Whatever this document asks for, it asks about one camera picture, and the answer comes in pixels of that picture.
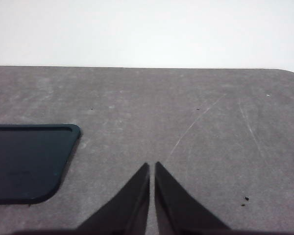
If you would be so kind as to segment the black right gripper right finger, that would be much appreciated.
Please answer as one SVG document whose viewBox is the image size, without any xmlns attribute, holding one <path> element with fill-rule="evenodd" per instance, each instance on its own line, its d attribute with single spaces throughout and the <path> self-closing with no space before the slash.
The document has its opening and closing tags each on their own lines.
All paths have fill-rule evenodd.
<svg viewBox="0 0 294 235">
<path fill-rule="evenodd" d="M 155 164 L 155 207 L 161 235 L 281 235 L 233 230 L 194 199 L 160 163 Z"/>
</svg>

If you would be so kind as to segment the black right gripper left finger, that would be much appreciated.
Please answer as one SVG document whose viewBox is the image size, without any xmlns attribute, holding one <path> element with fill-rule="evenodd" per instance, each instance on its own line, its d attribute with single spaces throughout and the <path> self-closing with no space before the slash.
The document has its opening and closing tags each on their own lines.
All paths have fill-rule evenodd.
<svg viewBox="0 0 294 235">
<path fill-rule="evenodd" d="M 143 235 L 149 207 L 150 169 L 144 163 L 120 191 L 75 229 L 16 231 L 15 235 Z"/>
</svg>

